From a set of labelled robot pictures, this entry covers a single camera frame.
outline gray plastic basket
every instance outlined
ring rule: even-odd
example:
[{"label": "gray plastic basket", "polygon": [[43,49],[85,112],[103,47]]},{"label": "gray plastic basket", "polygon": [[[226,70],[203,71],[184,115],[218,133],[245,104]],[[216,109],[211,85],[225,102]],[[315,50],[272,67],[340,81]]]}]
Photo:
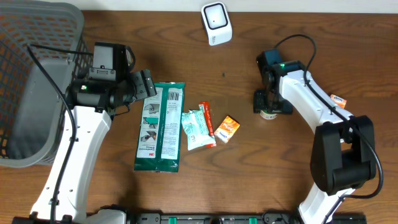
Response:
[{"label": "gray plastic basket", "polygon": [[[67,3],[0,2],[0,166],[51,164],[62,136],[64,107],[34,65],[27,44],[87,52],[81,11]],[[32,47],[65,92],[91,57]]]}]

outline wood grain surface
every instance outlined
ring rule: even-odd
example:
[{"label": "wood grain surface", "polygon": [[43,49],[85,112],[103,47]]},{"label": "wood grain surface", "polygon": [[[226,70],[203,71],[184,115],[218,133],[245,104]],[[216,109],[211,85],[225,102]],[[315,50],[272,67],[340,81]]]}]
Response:
[{"label": "wood grain surface", "polygon": [[[272,121],[252,112],[262,88],[256,56],[280,39],[310,34],[318,55],[310,69],[327,92],[348,100],[346,109],[368,115],[385,183],[371,200],[348,199],[339,212],[363,212],[368,223],[398,222],[398,15],[230,13],[233,39],[210,47],[197,12],[86,11],[85,39],[131,46],[136,70],[155,82],[185,82],[184,111],[209,101],[213,126],[227,114],[241,127],[224,144],[187,151],[182,133],[178,174],[134,172],[142,102],[117,117],[98,154],[88,193],[88,212],[118,203],[135,212],[262,213],[293,210],[313,184],[313,133],[295,111]],[[286,60],[308,62],[310,42],[280,47]],[[28,216],[50,167],[0,168],[0,223]],[[377,179],[357,194],[368,194]]]}]

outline white device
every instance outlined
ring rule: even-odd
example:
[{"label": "white device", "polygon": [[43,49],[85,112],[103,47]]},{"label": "white device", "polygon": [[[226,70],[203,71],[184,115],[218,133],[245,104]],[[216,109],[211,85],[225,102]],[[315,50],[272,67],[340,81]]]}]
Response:
[{"label": "white device", "polygon": [[203,6],[201,19],[211,46],[232,39],[232,25],[224,3],[213,2]]}]

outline orange label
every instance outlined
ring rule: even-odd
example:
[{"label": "orange label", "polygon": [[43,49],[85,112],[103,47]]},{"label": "orange label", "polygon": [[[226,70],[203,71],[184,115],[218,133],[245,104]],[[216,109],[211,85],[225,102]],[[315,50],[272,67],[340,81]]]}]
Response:
[{"label": "orange label", "polygon": [[221,139],[223,142],[227,143],[239,127],[240,124],[238,122],[227,116],[222,124],[214,132],[214,135]]},{"label": "orange label", "polygon": [[347,100],[344,100],[343,98],[336,96],[336,95],[330,95],[331,100],[333,100],[333,102],[335,102],[337,105],[339,105],[341,108],[344,109],[344,107],[346,106]]}]

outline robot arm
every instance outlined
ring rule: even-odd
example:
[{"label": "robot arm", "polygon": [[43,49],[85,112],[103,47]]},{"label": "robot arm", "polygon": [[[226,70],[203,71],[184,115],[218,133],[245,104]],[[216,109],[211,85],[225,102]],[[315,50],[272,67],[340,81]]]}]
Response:
[{"label": "robot arm", "polygon": [[134,54],[125,45],[95,44],[93,66],[86,79],[76,79],[68,87],[66,101],[76,123],[76,139],[58,191],[52,201],[61,166],[70,144],[72,123],[65,112],[63,135],[47,183],[30,212],[30,218],[14,218],[18,223],[49,223],[55,204],[55,220],[64,223],[125,224],[127,214],[104,209],[86,218],[87,192],[101,143],[111,127],[116,108],[156,95],[148,70],[130,73]]},{"label": "robot arm", "polygon": [[[325,219],[330,222],[338,206],[330,211],[335,204],[340,205],[340,196],[352,194],[376,175],[371,149],[310,91],[303,79],[305,66],[301,62],[282,62],[278,50],[272,49],[260,54],[257,64],[266,90],[255,92],[254,112],[264,110],[269,114],[291,114],[294,106],[315,134],[310,166],[315,183],[298,207],[299,217],[292,223],[322,224]],[[313,81],[310,72],[306,76],[312,88],[366,134],[374,147],[370,119],[366,116],[354,117],[340,108]],[[341,142],[352,143],[351,149],[341,151]]]}]

